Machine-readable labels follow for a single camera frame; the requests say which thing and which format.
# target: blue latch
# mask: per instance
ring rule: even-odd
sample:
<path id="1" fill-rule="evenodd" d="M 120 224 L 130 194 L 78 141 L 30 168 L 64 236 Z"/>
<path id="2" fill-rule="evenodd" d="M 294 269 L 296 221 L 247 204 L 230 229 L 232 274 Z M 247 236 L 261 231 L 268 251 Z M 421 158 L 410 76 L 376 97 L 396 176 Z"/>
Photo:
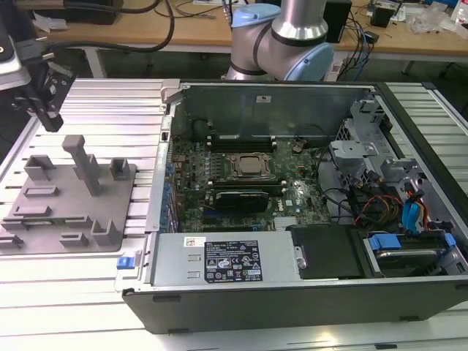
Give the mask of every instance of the blue latch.
<path id="1" fill-rule="evenodd" d="M 401 213 L 401 223 L 404 229 L 410 231 L 413 235 L 418 235 L 418 229 L 416 229 L 416 222 L 419 218 L 420 208 L 417 203 L 406 201 L 403 205 L 403 211 Z"/>
<path id="2" fill-rule="evenodd" d="M 455 238 L 454 238 L 453 235 L 450 234 L 450 233 L 446 233 L 446 234 L 445 234 L 445 241 L 447 241 L 447 245 L 448 245 L 449 247 L 456 246 Z"/>
<path id="3" fill-rule="evenodd" d="M 369 238 L 369 243 L 371 244 L 372 251 L 401 248 L 396 234 L 390 233 L 374 234 Z"/>
<path id="4" fill-rule="evenodd" d="M 117 269 L 133 269 L 135 268 L 134 257 L 119 257 L 117 259 Z"/>

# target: white sticker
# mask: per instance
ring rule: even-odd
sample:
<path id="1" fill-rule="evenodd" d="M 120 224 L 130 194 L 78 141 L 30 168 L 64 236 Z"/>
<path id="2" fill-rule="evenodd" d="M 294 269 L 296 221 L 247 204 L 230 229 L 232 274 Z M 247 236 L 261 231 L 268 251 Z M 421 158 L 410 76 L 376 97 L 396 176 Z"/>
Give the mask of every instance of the white sticker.
<path id="1" fill-rule="evenodd" d="M 205 236 L 186 236 L 184 238 L 185 247 L 204 247 L 206 242 Z"/>
<path id="2" fill-rule="evenodd" d="M 270 103 L 271 102 L 271 96 L 266 96 L 266 95 L 259 95 L 257 97 L 257 102 L 262 102 L 262 103 Z"/>

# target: black speaker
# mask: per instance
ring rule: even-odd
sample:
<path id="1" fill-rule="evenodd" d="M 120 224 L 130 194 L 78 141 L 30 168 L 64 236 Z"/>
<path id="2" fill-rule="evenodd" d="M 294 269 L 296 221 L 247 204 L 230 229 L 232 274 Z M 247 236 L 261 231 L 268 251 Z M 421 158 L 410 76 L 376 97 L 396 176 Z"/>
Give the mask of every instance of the black speaker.
<path id="1" fill-rule="evenodd" d="M 122 8 L 124 0 L 80 0 L 78 2 L 88 2 L 90 4 L 106 5 Z M 37 10 L 41 16 L 51 18 L 63 18 L 67 22 L 92 23 L 92 24 L 113 24 L 118 16 L 117 12 L 67 9 L 67 10 Z"/>
<path id="2" fill-rule="evenodd" d="M 281 6 L 281 0 L 256 0 L 256 2 Z M 327 1 L 323 13 L 323 19 L 328 24 L 327 42 L 340 42 L 351 6 L 351 0 Z"/>

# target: aluminum extrusion table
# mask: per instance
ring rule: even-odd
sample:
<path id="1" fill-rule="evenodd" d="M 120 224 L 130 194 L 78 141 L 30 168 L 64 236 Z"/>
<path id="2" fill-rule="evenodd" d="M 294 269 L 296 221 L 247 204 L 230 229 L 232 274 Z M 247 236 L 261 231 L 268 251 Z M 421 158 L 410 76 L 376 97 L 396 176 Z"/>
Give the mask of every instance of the aluminum extrusion table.
<path id="1" fill-rule="evenodd" d="M 26 179 L 23 166 L 30 154 L 48 154 L 56 164 L 72 162 L 61 148 L 66 134 L 83 134 L 87 152 L 98 161 L 127 157 L 138 168 L 126 238 L 118 252 L 0 257 L 1 350 L 375 350 L 375 344 L 397 344 L 399 350 L 413 351 L 468 348 L 468 303 L 423 322 L 166 336 L 145 331 L 115 291 L 116 275 L 123 272 L 132 278 L 137 269 L 118 272 L 116 261 L 145 240 L 164 113 L 161 85 L 162 80 L 77 80 L 62 108 L 65 125 L 60 132 L 48 133 L 38 120 L 30 120 L 0 166 L 0 216 L 7 214 Z M 402 94 L 403 105 L 418 118 L 425 135 L 439 143 L 433 145 L 442 153 L 442 161 L 468 189 L 464 168 L 468 156 L 463 146 L 468 137 L 459 115 L 438 92 L 428 92 L 421 85 L 392 84 L 390 88 Z M 463 127 L 465 135 L 457 126 Z M 457 149 L 450 148 L 454 140 L 460 145 Z"/>

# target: gray block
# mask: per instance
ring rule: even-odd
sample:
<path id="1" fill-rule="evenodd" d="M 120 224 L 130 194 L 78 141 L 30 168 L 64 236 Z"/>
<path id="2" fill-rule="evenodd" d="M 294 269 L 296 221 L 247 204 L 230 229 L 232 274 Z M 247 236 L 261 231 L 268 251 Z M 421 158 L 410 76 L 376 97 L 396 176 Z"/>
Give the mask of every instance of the gray block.
<path id="1" fill-rule="evenodd" d="M 0 222 L 0 225 L 5 230 L 28 230 L 27 226 L 25 226 L 21 220 L 8 221 L 8 222 L 3 220 Z"/>
<path id="2" fill-rule="evenodd" d="M 95 172 L 99 178 L 99 174 L 101 173 L 101 168 L 99 167 L 99 164 L 97 163 L 96 157 L 93 154 L 90 154 L 87 156 L 88 156 L 89 164 L 91 166 L 91 170 Z M 83 177 L 81 176 L 80 171 L 76 167 L 73 167 L 73 170 L 75 171 L 77 178 L 82 181 Z"/>
<path id="3" fill-rule="evenodd" d="M 89 240 L 83 233 L 62 233 L 59 239 L 64 247 L 88 246 Z"/>
<path id="4" fill-rule="evenodd" d="M 61 145 L 66 152 L 72 155 L 77 168 L 76 172 L 78 172 L 79 178 L 84 181 L 89 194 L 91 196 L 99 196 L 99 174 L 91 166 L 88 155 L 86 155 L 84 136 L 67 135 Z"/>
<path id="5" fill-rule="evenodd" d="M 109 221 L 107 227 L 103 229 L 98 221 L 93 222 L 91 234 L 98 245 L 111 245 L 118 239 L 118 231 L 114 222 Z"/>
<path id="6" fill-rule="evenodd" d="M 65 224 L 70 228 L 90 228 L 93 224 L 89 216 L 83 216 L 82 219 L 67 219 Z"/>
<path id="7" fill-rule="evenodd" d="M 57 196 L 59 189 L 56 186 L 32 186 L 31 188 L 26 188 L 23 194 L 26 197 Z"/>
<path id="8" fill-rule="evenodd" d="M 130 168 L 127 159 L 112 159 L 109 169 L 114 181 L 126 181 L 130 177 Z"/>
<path id="9" fill-rule="evenodd" d="M 19 249 L 23 241 L 13 234 L 0 235 L 0 249 Z"/>
<path id="10" fill-rule="evenodd" d="M 33 216 L 48 216 L 52 210 L 47 205 L 21 205 L 17 206 L 13 211 L 13 216 L 24 216 L 24 217 L 33 217 Z"/>
<path id="11" fill-rule="evenodd" d="M 53 170 L 54 168 L 52 161 L 47 155 L 30 156 L 24 166 L 24 170 L 32 181 L 49 181 L 47 170 Z"/>

